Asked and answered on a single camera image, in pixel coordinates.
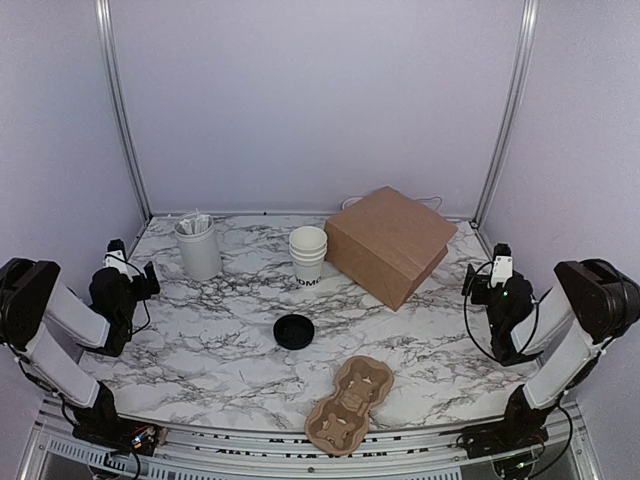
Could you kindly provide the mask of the brown paper bag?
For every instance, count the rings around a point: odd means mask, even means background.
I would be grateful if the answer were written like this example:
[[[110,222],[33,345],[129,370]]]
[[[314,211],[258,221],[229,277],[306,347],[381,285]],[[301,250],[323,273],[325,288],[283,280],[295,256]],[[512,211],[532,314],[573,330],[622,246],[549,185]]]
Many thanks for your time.
[[[448,253],[457,227],[385,186],[326,220],[326,260],[397,311]]]

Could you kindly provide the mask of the black plastic cup lid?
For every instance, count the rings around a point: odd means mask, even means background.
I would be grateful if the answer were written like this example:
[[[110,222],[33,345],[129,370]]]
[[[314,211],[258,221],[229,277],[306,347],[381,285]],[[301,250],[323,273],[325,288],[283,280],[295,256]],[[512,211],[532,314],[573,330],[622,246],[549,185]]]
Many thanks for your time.
[[[311,344],[315,327],[303,315],[288,314],[280,317],[273,325],[276,343],[288,350],[301,350]]]

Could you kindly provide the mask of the stack of white paper cups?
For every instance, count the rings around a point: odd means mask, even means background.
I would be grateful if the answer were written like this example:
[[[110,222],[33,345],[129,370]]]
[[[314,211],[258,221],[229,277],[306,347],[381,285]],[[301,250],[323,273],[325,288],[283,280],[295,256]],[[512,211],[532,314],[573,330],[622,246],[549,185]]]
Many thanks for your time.
[[[320,283],[327,248],[327,234],[319,227],[302,226],[290,233],[289,252],[299,288],[314,288]]]

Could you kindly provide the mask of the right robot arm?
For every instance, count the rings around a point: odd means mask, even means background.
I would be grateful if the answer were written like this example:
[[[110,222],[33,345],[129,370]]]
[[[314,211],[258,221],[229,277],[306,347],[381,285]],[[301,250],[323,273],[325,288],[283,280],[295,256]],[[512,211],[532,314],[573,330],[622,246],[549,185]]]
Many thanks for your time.
[[[459,442],[471,458],[505,453],[546,438],[544,425],[566,392],[581,383],[615,339],[639,319],[639,285],[602,259],[562,261],[554,285],[540,298],[513,269],[509,256],[489,262],[490,272],[469,266],[464,304],[487,314],[490,350],[502,366],[547,358],[509,396],[501,420],[462,430]]]

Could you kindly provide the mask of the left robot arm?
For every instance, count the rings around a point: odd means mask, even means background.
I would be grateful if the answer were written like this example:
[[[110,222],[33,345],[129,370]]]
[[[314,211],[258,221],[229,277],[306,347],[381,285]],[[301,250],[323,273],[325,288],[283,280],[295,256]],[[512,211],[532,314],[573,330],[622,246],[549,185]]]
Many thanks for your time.
[[[122,417],[111,389],[83,370],[56,340],[55,325],[90,353],[118,357],[136,334],[138,305],[159,292],[152,266],[135,274],[107,266],[92,277],[90,303],[61,280],[53,261],[13,258],[1,268],[1,341],[27,378],[58,396],[74,437],[118,451],[150,456],[158,425]]]

